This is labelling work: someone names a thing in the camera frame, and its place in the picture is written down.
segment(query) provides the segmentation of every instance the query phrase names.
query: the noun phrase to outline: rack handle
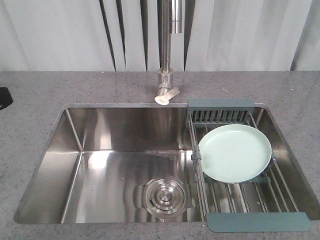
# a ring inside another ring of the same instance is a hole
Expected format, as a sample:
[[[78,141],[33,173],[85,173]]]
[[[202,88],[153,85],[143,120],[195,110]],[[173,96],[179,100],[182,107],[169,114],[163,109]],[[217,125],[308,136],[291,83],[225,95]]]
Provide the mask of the rack handle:
[[[209,212],[208,228],[217,233],[306,232],[311,222],[305,212]]]

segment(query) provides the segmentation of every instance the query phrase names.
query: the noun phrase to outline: faucet spout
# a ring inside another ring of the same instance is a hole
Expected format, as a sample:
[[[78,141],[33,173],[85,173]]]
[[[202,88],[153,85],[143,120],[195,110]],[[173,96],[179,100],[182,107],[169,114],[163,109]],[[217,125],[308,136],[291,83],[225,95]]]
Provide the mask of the faucet spout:
[[[161,28],[161,68],[158,71],[158,92],[155,97],[161,97],[173,87],[174,70],[170,68],[171,33],[182,32],[182,0],[162,0]]]

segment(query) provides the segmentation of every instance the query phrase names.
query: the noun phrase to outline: dish rack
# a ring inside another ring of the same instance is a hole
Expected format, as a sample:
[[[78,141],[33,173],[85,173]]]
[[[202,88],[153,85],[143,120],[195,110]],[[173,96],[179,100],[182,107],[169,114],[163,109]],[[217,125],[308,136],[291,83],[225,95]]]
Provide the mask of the dish rack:
[[[307,231],[311,228],[310,220],[306,213],[299,212],[273,152],[266,169],[245,182],[219,182],[202,171],[198,145],[201,138],[212,129],[227,124],[246,124],[258,129],[263,108],[256,119],[254,109],[255,104],[250,99],[188,100],[186,126],[191,139],[201,219],[207,221],[214,232]]]

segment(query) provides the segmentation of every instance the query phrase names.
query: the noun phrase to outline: white curtain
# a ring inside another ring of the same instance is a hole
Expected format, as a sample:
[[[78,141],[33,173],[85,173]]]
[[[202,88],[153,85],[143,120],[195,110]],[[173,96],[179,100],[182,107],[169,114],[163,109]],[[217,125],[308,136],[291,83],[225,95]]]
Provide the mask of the white curtain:
[[[319,0],[182,2],[175,71],[320,70]],[[159,4],[0,0],[0,70],[157,71]]]

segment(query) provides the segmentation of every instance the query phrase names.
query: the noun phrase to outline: faucet handle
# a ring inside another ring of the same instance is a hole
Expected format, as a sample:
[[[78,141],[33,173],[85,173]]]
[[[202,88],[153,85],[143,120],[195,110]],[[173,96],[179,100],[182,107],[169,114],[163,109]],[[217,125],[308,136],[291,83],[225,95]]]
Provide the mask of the faucet handle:
[[[180,93],[180,90],[176,87],[169,90],[166,94],[162,96],[156,96],[154,100],[160,105],[168,105],[169,101],[177,96]]]

